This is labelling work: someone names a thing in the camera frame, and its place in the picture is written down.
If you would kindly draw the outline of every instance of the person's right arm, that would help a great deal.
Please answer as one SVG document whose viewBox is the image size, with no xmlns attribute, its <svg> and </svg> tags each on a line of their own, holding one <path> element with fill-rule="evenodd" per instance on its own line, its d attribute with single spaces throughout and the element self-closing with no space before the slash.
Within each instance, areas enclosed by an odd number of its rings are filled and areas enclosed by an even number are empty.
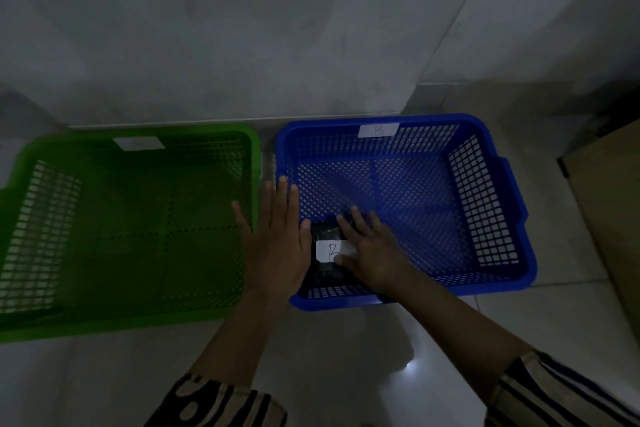
<svg viewBox="0 0 640 427">
<path fill-rule="evenodd" d="M 413 268 L 390 230 L 374 213 L 370 215 L 370 227 L 357 208 L 352 211 L 362 235 L 341 216 L 338 223 L 347 239 L 356 245 L 358 258 L 340 255 L 336 262 L 351 269 L 374 291 L 388 295 L 407 309 L 488 405 L 506 368 L 533 347 Z"/>
</svg>

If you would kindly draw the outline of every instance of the plastic basket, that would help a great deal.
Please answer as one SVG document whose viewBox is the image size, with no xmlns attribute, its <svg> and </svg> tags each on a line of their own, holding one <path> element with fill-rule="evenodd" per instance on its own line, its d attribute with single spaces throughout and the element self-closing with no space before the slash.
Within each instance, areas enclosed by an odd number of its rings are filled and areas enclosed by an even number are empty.
<svg viewBox="0 0 640 427">
<path fill-rule="evenodd" d="M 361 125 L 399 124 L 359 138 Z M 463 296 L 523 289 L 536 276 L 527 210 L 486 126 L 470 115 L 290 123 L 278 134 L 277 173 L 300 187 L 301 218 L 331 221 L 356 204 L 375 210 L 413 265 Z M 386 302 L 362 284 L 305 287 L 304 310 Z"/>
<path fill-rule="evenodd" d="M 164 148 L 113 140 L 141 136 Z M 0 190 L 0 341 L 223 316 L 243 285 L 230 202 L 255 220 L 259 174 L 239 124 L 28 144 Z"/>
</svg>

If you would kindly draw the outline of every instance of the striped sleeve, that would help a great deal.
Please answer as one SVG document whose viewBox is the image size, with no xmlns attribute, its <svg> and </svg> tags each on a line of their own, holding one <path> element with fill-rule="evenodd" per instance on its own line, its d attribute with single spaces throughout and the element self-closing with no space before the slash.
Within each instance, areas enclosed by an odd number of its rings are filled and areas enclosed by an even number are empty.
<svg viewBox="0 0 640 427">
<path fill-rule="evenodd" d="M 504 372 L 485 426 L 640 427 L 640 414 L 549 355 L 531 351 Z"/>
<path fill-rule="evenodd" d="M 281 427 L 287 412 L 271 395 L 184 375 L 145 427 Z"/>
</svg>

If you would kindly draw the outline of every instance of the blue plastic basket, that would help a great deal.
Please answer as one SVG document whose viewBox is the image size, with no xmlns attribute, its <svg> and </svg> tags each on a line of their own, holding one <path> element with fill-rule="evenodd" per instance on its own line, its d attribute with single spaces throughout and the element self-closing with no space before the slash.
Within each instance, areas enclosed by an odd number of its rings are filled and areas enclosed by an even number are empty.
<svg viewBox="0 0 640 427">
<path fill-rule="evenodd" d="M 399 123 L 388 137 L 361 125 Z M 278 134 L 277 173 L 300 187 L 301 218 L 375 210 L 413 265 L 458 296 L 524 289 L 536 259 L 508 161 L 471 115 L 293 122 Z M 363 285 L 305 288 L 303 310 L 386 302 Z"/>
</svg>

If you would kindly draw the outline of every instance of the patterned sleeve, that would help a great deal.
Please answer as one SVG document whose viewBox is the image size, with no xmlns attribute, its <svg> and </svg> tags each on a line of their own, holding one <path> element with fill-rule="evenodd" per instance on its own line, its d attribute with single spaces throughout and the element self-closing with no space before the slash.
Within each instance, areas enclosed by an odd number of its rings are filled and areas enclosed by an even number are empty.
<svg viewBox="0 0 640 427">
<path fill-rule="evenodd" d="M 485 426 L 638 427 L 638 411 L 545 353 L 531 351 L 504 372 Z"/>
<path fill-rule="evenodd" d="M 287 412 L 271 395 L 188 373 L 167 393 L 145 427 L 281 427 Z"/>
</svg>

